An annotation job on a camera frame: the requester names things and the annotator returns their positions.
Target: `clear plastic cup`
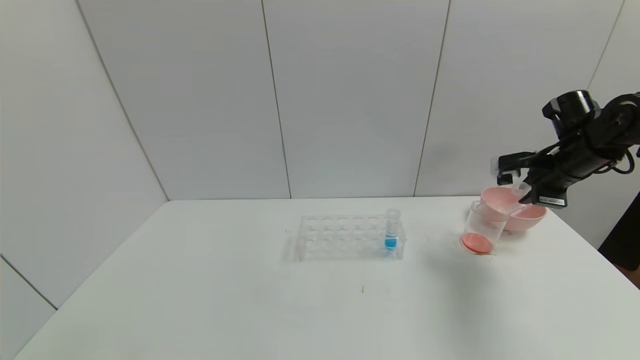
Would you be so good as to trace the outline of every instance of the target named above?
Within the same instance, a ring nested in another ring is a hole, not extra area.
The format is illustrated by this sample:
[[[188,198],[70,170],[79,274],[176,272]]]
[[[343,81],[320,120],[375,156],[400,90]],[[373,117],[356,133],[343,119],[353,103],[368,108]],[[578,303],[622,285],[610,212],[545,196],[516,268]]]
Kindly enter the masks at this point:
[[[460,242],[476,254],[490,254],[493,252],[507,220],[509,220],[509,215],[493,211],[482,201],[474,201],[471,203]]]

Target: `red liquid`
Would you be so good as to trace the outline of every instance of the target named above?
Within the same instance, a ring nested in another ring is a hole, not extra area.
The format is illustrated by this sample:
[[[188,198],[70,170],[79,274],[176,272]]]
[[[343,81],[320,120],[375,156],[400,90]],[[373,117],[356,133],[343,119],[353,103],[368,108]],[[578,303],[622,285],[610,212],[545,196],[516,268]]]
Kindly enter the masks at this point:
[[[467,249],[478,254],[489,254],[493,250],[493,244],[489,239],[480,234],[468,233],[460,237],[460,242]]]

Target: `pink bowl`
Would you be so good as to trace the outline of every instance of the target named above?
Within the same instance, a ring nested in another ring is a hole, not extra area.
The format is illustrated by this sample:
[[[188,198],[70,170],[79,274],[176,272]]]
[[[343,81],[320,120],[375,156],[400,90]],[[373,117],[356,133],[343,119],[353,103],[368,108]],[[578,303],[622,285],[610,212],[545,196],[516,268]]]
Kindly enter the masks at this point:
[[[480,198],[495,212],[490,217],[499,217],[496,209],[504,209],[510,204],[518,202],[519,198],[511,192],[511,188],[487,188],[482,191]],[[540,222],[547,214],[544,206],[533,205],[523,212],[509,217],[504,229],[507,231],[525,231]]]

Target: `robotic arm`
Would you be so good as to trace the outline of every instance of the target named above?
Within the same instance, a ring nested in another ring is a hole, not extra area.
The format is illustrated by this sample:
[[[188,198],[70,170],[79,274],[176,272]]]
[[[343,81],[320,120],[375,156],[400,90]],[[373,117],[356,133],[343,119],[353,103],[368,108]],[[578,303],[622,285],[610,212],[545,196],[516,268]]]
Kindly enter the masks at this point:
[[[538,152],[499,156],[493,165],[498,185],[513,183],[514,175],[529,169],[524,182],[531,190],[521,204],[565,208],[572,184],[592,174],[634,170],[629,147],[640,144],[640,92],[618,96],[601,109],[589,92],[576,90],[552,99],[542,114],[553,122],[558,142]],[[617,164],[625,156],[629,168],[620,170]]]

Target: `black cable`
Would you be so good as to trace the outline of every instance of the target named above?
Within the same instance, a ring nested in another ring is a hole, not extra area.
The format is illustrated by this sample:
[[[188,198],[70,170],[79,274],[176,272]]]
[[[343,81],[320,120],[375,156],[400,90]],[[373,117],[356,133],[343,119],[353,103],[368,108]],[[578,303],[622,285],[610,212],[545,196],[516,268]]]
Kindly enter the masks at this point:
[[[631,155],[631,152],[629,151],[629,149],[627,149],[625,151],[625,155],[627,155],[627,159],[629,160],[629,168],[626,170],[620,170],[617,167],[613,166],[613,171],[619,173],[619,174],[623,174],[623,175],[627,175],[627,174],[631,174],[634,169],[636,168],[636,163],[634,161],[634,157],[633,155]]]
[[[616,166],[616,163],[608,163],[606,165],[604,165],[603,167],[599,168],[598,170],[594,171],[594,174],[604,174],[606,172],[610,172],[611,169],[613,169]]]

